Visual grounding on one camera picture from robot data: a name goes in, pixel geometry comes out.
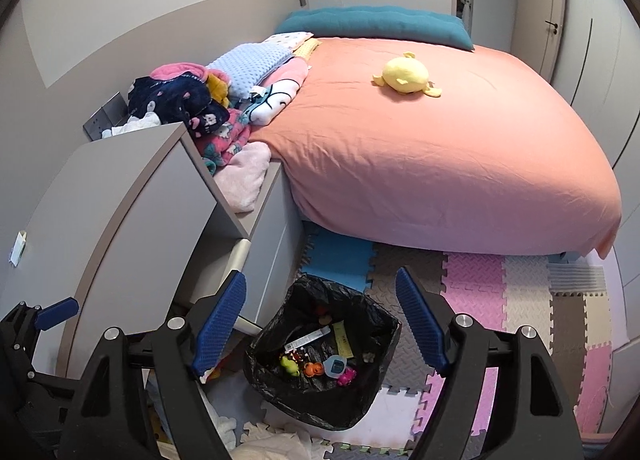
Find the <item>magenta plush toy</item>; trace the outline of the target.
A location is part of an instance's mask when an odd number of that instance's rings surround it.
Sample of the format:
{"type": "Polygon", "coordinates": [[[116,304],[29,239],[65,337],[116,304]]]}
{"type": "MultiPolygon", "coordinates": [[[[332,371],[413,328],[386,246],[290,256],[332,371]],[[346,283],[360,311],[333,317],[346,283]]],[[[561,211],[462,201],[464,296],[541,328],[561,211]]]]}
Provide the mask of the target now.
{"type": "Polygon", "coordinates": [[[337,384],[341,386],[346,386],[352,383],[352,381],[356,378],[356,371],[353,368],[346,367],[340,377],[337,379],[337,384]]]}

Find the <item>orange plastic crab toy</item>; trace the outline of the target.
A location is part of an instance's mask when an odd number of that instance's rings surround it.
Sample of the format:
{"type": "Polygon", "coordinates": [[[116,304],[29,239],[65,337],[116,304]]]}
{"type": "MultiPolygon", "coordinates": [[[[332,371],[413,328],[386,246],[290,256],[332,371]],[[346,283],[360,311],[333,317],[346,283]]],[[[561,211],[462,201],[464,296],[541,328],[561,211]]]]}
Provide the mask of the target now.
{"type": "Polygon", "coordinates": [[[303,365],[303,373],[307,378],[322,376],[324,368],[321,362],[305,362],[303,365]]]}

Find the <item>yellow snack wrapper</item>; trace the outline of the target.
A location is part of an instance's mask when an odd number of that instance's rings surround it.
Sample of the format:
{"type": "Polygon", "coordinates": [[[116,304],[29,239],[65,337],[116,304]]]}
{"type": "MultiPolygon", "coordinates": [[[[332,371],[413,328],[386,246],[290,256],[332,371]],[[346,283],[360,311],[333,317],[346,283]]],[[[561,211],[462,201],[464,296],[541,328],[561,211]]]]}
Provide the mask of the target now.
{"type": "Polygon", "coordinates": [[[345,359],[354,357],[352,347],[350,347],[349,340],[346,334],[344,322],[334,322],[334,324],[332,324],[332,328],[335,336],[337,355],[344,357],[345,359]]]}

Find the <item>grey desk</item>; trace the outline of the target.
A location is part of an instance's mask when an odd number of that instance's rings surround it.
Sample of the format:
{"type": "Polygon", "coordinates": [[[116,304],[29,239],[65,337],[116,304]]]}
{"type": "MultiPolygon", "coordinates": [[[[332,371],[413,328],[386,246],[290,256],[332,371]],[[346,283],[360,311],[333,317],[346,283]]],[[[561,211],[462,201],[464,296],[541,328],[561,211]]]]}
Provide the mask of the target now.
{"type": "Polygon", "coordinates": [[[186,128],[143,129],[87,143],[67,160],[29,220],[1,306],[75,298],[78,314],[40,334],[32,363],[78,378],[104,330],[156,329],[171,310],[216,293],[233,270],[247,283],[235,327],[259,332],[302,246],[279,163],[269,165],[254,211],[238,215],[186,128]]]}

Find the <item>black lined trash bin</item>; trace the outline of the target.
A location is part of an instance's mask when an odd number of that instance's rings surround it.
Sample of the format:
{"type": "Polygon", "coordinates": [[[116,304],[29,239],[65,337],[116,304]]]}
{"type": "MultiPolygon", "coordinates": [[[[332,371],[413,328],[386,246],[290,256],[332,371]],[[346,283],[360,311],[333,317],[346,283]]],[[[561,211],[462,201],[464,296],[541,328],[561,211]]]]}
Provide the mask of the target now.
{"type": "Polygon", "coordinates": [[[368,412],[397,343],[401,323],[367,295],[346,285],[303,273],[286,292],[282,306],[247,346],[243,370],[248,383],[266,402],[288,416],[317,428],[344,431],[368,412]],[[324,373],[307,378],[305,362],[324,362],[337,355],[334,322],[344,322],[354,357],[347,367],[356,378],[346,386],[324,373]],[[329,325],[331,333],[285,354],[284,345],[329,325]],[[300,376],[280,365],[285,355],[299,364],[300,376]]]}

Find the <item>yellow plush on bed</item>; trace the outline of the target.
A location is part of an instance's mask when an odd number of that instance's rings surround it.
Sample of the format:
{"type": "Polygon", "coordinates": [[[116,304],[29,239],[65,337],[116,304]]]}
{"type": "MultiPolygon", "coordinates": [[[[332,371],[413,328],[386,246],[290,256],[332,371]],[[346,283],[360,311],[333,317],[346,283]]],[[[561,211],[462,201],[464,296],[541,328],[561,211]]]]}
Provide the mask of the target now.
{"type": "Polygon", "coordinates": [[[388,60],[380,75],[373,75],[373,85],[390,87],[398,94],[417,94],[422,92],[427,97],[440,98],[442,90],[431,81],[426,66],[416,59],[413,52],[405,52],[388,60]]]}

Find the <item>black wall socket panel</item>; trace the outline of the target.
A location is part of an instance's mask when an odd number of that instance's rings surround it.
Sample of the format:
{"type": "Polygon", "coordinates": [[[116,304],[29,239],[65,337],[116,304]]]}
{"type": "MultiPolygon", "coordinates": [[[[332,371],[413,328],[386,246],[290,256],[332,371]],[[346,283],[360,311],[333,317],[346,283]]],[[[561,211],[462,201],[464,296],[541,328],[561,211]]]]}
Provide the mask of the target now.
{"type": "Polygon", "coordinates": [[[88,121],[82,125],[90,141],[100,140],[103,131],[122,126],[128,119],[128,105],[122,94],[114,94],[104,105],[94,112],[88,121]]]}

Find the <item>blue toy blister package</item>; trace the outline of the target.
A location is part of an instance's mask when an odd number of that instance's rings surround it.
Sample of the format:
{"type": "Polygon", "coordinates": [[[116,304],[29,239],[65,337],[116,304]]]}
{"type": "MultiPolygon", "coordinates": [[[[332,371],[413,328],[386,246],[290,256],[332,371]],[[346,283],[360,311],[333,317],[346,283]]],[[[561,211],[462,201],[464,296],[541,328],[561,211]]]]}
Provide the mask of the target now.
{"type": "Polygon", "coordinates": [[[347,369],[347,359],[340,355],[332,355],[322,362],[323,372],[331,379],[339,379],[347,369]]]}

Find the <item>white long cardboard box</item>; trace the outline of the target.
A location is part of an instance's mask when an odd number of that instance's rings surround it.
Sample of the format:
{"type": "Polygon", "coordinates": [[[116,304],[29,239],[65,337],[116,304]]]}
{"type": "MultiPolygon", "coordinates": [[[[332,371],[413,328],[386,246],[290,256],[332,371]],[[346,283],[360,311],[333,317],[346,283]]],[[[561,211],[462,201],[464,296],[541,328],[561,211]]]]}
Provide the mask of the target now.
{"type": "Polygon", "coordinates": [[[331,327],[326,325],[318,330],[314,330],[306,335],[299,337],[298,339],[294,339],[294,341],[289,342],[284,345],[285,354],[291,353],[293,350],[298,350],[300,347],[304,347],[314,341],[318,341],[318,339],[322,339],[323,336],[326,336],[331,333],[331,327]]]}

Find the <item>salmon pink bed cover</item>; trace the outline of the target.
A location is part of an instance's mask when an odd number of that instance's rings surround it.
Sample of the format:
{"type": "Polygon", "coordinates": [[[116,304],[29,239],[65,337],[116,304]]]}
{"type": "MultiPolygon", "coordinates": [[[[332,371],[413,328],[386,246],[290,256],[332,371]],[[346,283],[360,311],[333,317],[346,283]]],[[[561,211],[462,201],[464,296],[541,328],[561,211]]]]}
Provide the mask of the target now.
{"type": "Polygon", "coordinates": [[[606,255],[622,221],[613,169],[563,97],[515,56],[326,38],[295,99],[252,134],[300,211],[352,237],[446,252],[606,255]],[[372,84],[413,52],[442,97],[372,84]]]}

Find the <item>navy patterned blanket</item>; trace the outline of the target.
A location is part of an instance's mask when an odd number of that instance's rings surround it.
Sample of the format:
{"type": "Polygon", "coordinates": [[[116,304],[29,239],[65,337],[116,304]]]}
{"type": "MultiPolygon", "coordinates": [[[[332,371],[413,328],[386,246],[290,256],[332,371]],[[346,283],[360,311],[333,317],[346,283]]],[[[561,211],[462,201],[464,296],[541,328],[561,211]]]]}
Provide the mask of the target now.
{"type": "Polygon", "coordinates": [[[162,124],[183,123],[192,138],[213,134],[230,117],[205,82],[190,72],[168,80],[137,78],[128,91],[128,113],[138,119],[155,113],[162,124]]]}

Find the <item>light blue knit blanket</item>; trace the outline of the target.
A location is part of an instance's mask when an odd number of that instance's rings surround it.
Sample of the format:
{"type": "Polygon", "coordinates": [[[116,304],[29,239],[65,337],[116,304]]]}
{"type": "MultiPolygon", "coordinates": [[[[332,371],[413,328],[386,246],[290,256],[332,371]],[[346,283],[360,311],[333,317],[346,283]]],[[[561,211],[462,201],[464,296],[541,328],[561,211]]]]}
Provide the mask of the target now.
{"type": "Polygon", "coordinates": [[[288,62],[291,50],[269,42],[247,42],[206,65],[207,70],[220,70],[230,77],[229,97],[246,100],[250,90],[273,71],[288,62]]]}

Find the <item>yellow-green plastic toy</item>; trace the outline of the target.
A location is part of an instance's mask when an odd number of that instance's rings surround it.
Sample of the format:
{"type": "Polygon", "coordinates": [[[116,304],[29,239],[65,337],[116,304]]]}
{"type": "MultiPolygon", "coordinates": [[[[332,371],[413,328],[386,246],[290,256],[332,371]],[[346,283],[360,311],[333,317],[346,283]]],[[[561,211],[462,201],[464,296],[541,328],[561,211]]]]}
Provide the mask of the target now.
{"type": "Polygon", "coordinates": [[[296,360],[283,355],[280,358],[280,365],[290,376],[300,376],[299,364],[296,360]]]}

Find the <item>pink fleece clothing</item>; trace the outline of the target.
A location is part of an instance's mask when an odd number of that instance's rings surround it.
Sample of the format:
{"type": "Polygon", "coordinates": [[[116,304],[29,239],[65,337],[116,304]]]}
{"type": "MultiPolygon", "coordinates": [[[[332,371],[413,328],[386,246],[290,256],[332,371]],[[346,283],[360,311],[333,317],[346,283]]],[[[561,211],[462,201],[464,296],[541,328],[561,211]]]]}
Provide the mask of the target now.
{"type": "Polygon", "coordinates": [[[254,211],[271,161],[265,142],[248,142],[214,176],[222,196],[235,214],[254,211]]]}

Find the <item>teal bed cushion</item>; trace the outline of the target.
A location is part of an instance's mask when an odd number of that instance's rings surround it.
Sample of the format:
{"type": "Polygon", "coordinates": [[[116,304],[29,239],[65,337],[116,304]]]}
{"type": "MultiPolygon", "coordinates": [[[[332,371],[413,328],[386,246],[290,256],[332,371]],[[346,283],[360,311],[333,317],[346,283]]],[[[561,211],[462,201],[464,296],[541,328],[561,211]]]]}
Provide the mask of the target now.
{"type": "Polygon", "coordinates": [[[410,40],[466,51],[474,49],[470,34],[456,16],[394,6],[299,10],[290,13],[274,32],[309,32],[316,37],[410,40]]]}

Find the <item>colourful foam floor mat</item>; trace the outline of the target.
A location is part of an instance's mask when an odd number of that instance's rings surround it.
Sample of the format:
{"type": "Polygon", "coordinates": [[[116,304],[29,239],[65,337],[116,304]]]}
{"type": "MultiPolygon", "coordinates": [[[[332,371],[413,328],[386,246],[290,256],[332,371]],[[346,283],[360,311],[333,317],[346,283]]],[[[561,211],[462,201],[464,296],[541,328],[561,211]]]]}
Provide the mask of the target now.
{"type": "Polygon", "coordinates": [[[558,371],[533,328],[484,328],[450,306],[448,369],[415,459],[460,459],[472,431],[485,372],[498,371],[483,459],[581,459],[584,442],[558,371]]]}

